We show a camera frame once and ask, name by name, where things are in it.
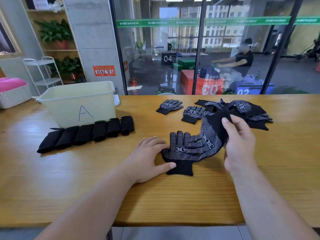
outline warning sign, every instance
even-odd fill
[[[115,76],[115,66],[114,65],[94,65],[95,76]]]

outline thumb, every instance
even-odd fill
[[[239,133],[236,127],[234,126],[234,124],[231,123],[226,117],[222,118],[222,125],[226,129],[229,138],[234,138],[239,136]]]
[[[161,173],[168,172],[170,169],[175,168],[177,165],[175,162],[167,162],[158,166],[155,166],[153,169],[153,177],[158,176]]]

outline forearm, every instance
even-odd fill
[[[252,239],[319,239],[259,169],[231,175]]]
[[[132,184],[117,167],[67,208],[36,240],[104,239]]]

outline finger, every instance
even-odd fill
[[[156,177],[161,173],[168,172],[169,170],[175,168],[176,166],[177,165],[175,162],[167,162],[159,166],[155,166],[152,171],[153,177]]]
[[[157,144],[154,145],[152,148],[155,149],[155,151],[157,153],[161,152],[163,149],[169,148],[170,145],[169,144]]]
[[[153,147],[153,146],[155,146],[157,144],[166,144],[166,141],[163,140],[163,139],[153,139],[147,145],[150,146],[150,147]]]
[[[157,138],[157,136],[149,137],[149,138],[145,139],[145,140],[141,143],[141,145],[144,146],[144,145],[148,144],[151,140],[156,139],[156,138]]]
[[[240,117],[235,116],[233,114],[231,114],[230,117],[231,117],[231,120],[232,120],[234,126],[236,127],[236,129],[238,130],[240,135],[251,133],[250,127],[246,123],[246,121],[244,121]]]
[[[236,138],[239,136],[239,133],[234,124],[232,124],[226,117],[222,118],[222,125],[226,129],[229,138]]]
[[[139,141],[138,144],[136,145],[136,148],[138,148],[139,146],[141,146],[142,142],[143,142],[145,139],[146,139],[146,138],[143,137],[143,138],[141,139],[141,141]]]

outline green stripe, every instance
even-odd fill
[[[287,25],[290,16],[264,17],[219,17],[205,18],[204,26],[253,26],[253,25]],[[158,19],[124,19],[117,20],[118,28],[141,27],[198,27],[199,18],[158,18]],[[297,17],[296,25],[320,25],[320,16]]]

